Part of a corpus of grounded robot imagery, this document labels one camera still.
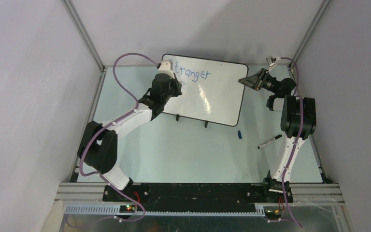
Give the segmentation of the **white whiteboard black frame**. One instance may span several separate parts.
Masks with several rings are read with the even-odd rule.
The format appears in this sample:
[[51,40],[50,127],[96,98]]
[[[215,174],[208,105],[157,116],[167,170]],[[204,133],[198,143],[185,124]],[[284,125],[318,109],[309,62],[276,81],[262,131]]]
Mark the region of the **white whiteboard black frame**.
[[164,54],[162,59],[173,63],[182,83],[182,95],[171,98],[164,113],[232,127],[238,124],[245,89],[239,80],[248,75],[246,64],[174,54]]

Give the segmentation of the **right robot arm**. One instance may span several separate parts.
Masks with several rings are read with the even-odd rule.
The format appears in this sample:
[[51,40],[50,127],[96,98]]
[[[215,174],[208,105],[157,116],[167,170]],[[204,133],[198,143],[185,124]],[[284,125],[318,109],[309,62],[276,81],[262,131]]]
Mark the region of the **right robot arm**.
[[270,91],[272,95],[269,96],[266,107],[270,111],[281,113],[280,129],[284,142],[276,164],[263,180],[264,187],[261,190],[264,200],[274,202],[288,192],[292,168],[299,150],[316,129],[315,99],[294,96],[292,91],[297,84],[293,79],[279,81],[264,68],[238,82],[255,91]]

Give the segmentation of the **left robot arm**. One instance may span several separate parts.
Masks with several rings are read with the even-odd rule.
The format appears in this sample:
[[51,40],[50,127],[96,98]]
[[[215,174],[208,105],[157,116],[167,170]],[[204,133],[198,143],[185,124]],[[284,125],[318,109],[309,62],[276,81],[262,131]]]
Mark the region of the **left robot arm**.
[[159,116],[170,98],[182,95],[181,88],[175,74],[157,73],[133,110],[110,122],[91,121],[86,125],[77,152],[80,163],[94,168],[95,174],[114,186],[114,194],[121,201],[132,198],[133,187],[129,185],[131,178],[117,164],[118,140]]

